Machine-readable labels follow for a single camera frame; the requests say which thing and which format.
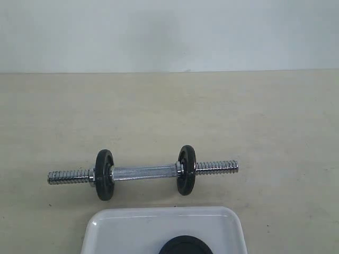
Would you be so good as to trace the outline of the chrome threaded dumbbell bar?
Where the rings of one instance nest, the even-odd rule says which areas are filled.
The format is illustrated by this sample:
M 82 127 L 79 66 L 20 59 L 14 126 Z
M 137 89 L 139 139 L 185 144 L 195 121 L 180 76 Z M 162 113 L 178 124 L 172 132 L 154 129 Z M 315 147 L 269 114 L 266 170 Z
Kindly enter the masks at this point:
M 161 166 L 116 167 L 112 169 L 112 180 L 140 180 L 153 178 L 174 178 L 178 176 L 180 163 Z M 47 182 L 50 185 L 88 183 L 90 169 L 51 171 Z M 239 166 L 236 160 L 197 162 L 196 175 L 234 174 Z

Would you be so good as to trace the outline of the black right weight plate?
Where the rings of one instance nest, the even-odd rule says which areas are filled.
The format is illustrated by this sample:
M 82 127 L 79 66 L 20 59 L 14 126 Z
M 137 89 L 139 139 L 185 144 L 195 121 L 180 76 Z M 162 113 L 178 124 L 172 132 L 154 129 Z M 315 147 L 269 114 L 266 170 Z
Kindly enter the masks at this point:
M 178 192 L 187 196 L 191 194 L 195 184 L 196 177 L 196 156 L 191 145 L 184 145 L 179 153 L 178 162 L 180 167 L 177 171 L 177 189 Z

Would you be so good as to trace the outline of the black left weight plate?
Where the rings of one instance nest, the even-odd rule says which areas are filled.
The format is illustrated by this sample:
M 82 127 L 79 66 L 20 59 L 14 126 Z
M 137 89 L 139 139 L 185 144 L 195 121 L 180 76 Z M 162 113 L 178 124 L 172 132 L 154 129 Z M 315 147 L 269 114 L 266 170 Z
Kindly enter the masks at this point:
M 113 155 L 110 150 L 101 150 L 96 157 L 95 163 L 95 188 L 97 195 L 102 201 L 109 201 L 114 192 L 112 169 L 114 166 Z

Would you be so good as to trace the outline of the chrome collar nut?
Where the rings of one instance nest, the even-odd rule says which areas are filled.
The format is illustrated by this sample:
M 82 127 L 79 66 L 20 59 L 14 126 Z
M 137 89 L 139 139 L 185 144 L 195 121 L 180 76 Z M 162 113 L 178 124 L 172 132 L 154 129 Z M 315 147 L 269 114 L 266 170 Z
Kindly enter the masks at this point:
M 88 171 L 88 182 L 91 187 L 95 187 L 95 168 Z

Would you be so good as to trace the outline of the white plastic tray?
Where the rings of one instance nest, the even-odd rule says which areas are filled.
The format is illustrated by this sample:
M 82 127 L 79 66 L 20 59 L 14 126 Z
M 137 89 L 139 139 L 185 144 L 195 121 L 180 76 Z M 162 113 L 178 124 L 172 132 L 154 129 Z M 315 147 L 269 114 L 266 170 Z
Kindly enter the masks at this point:
M 247 253 L 238 216 L 223 206 L 108 209 L 88 222 L 82 253 L 159 253 L 170 239 L 190 235 L 213 253 Z

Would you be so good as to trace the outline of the black weight plate in tray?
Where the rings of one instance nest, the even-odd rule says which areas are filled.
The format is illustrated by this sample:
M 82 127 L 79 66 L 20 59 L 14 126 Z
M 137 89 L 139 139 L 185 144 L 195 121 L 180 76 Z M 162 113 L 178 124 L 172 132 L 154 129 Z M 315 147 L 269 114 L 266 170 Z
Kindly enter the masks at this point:
M 202 240 L 190 235 L 180 235 L 167 241 L 159 254 L 213 254 L 213 252 Z

